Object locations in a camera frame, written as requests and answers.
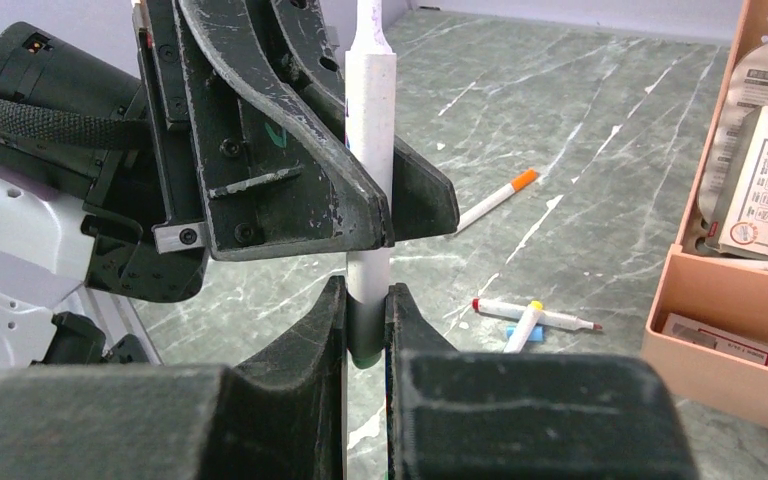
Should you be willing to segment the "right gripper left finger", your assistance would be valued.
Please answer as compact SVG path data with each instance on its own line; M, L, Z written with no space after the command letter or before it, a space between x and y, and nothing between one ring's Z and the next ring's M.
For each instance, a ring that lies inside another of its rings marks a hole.
M0 372L0 479L342 479L347 288L231 367Z

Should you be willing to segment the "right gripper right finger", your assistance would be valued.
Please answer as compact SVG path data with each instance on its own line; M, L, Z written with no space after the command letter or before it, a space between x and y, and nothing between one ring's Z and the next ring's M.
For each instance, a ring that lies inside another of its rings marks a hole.
M661 377L610 354L460 351L409 288L386 300L392 479L695 479Z

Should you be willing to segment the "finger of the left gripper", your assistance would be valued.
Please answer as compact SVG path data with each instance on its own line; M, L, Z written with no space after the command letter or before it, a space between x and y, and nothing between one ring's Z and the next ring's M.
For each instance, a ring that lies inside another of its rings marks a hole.
M274 1L287 52L282 71L292 88L342 145L345 84L327 38L317 1ZM448 177L402 138L394 138L392 215L398 240L451 234L460 220L455 188Z
M252 261L390 247L387 199L270 64L243 1L181 1L207 247Z

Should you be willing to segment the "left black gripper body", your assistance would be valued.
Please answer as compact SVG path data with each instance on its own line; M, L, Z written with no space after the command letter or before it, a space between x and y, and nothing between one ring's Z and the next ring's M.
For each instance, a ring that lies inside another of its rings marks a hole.
M138 1L133 7L138 60L148 100L153 154L161 178L167 221L157 229L158 247L165 252L200 250L211 256L202 196L196 172L189 103L177 31L181 1ZM270 64L292 87L282 71L287 45L272 11L274 1L243 1Z

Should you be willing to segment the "white pen green tip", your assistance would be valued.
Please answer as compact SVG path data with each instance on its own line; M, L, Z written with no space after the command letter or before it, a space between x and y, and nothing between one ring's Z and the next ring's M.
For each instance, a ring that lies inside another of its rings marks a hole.
M357 3L356 30L345 52L346 145L383 192L392 194L397 55L383 31L383 3ZM390 250L347 254L347 341L354 365L375 365L383 349Z

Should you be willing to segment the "white pen red tip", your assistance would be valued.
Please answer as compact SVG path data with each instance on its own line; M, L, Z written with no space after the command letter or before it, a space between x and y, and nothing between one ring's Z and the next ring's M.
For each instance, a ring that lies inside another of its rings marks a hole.
M478 202L476 205L470 207L461 215L458 226L456 227L455 232L452 233L452 236L460 234L470 225L479 220L482 216L486 215L497 206L505 202L507 199L509 199L511 196L516 194L517 191L518 187L516 183L514 181L508 182L504 186L494 191L488 197Z

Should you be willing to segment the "orange pen cap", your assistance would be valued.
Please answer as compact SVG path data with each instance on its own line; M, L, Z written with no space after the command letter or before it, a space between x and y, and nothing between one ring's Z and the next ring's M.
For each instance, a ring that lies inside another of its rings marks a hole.
M510 186L513 192L519 192L539 178L539 173L534 169L528 169L512 179Z

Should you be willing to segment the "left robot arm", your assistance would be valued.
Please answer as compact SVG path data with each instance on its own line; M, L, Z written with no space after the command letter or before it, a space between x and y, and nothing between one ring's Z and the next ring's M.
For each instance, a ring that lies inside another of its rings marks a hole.
M209 260L452 233L451 181L401 139L376 186L315 1L138 1L138 75L26 22L0 34L0 370L159 357L130 307Z

